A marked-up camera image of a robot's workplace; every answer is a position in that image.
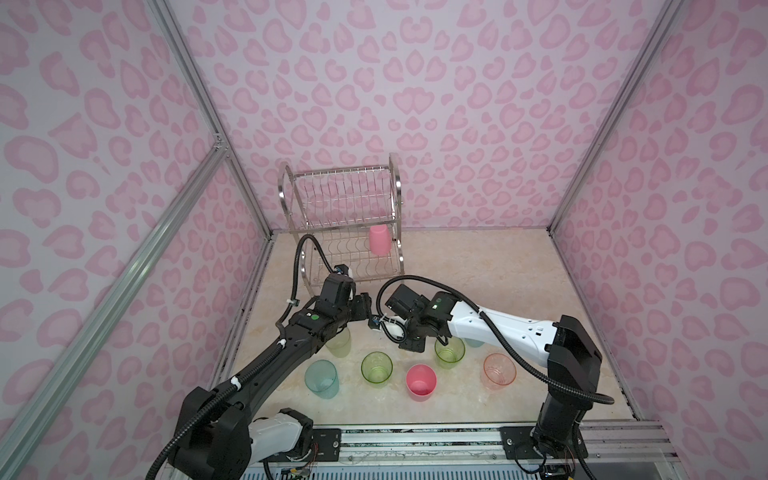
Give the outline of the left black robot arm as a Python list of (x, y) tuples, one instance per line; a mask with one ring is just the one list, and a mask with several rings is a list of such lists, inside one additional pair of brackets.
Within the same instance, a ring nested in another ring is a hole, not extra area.
[(195, 388), (184, 399), (172, 439), (146, 474), (153, 479), (163, 463), (192, 479), (239, 479), (256, 459), (257, 441), (249, 427), (278, 386), (318, 353), (348, 323), (372, 315), (368, 293), (355, 281), (333, 272), (321, 293), (302, 309), (288, 308), (279, 335), (246, 367), (211, 390)]

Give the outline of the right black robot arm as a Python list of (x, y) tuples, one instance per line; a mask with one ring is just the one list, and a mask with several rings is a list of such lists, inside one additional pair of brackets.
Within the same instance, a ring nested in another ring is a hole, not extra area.
[(534, 320), (482, 307), (458, 290), (430, 279), (438, 291), (428, 298), (400, 284), (386, 302), (377, 293), (369, 327), (401, 349), (421, 353), (431, 337), (479, 341), (502, 348), (512, 361), (547, 385), (547, 396), (529, 434), (541, 457), (579, 453), (578, 425), (594, 405), (615, 399), (598, 391), (602, 354), (582, 323), (563, 315)]

